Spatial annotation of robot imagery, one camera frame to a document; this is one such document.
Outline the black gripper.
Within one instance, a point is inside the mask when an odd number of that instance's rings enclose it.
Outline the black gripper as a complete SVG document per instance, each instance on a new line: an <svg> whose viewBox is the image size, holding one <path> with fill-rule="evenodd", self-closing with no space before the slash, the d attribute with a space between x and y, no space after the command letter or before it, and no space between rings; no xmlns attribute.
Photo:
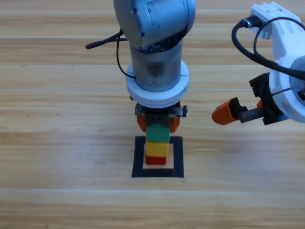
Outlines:
<svg viewBox="0 0 305 229"><path fill-rule="evenodd" d="M149 108L139 103L135 106L135 115L140 129L145 132L147 125L169 125L170 132L175 133L180 125L180 118L186 117L187 106L180 102L165 108Z"/></svg>
<svg viewBox="0 0 305 229"><path fill-rule="evenodd" d="M238 120L245 123L262 118L264 125L270 125L286 120L286 115L278 108L271 94L269 73L261 74L249 83L254 96L260 98L257 107L248 110L246 106L240 105L237 97L232 98L214 110L212 119L215 123L227 125Z"/></svg>

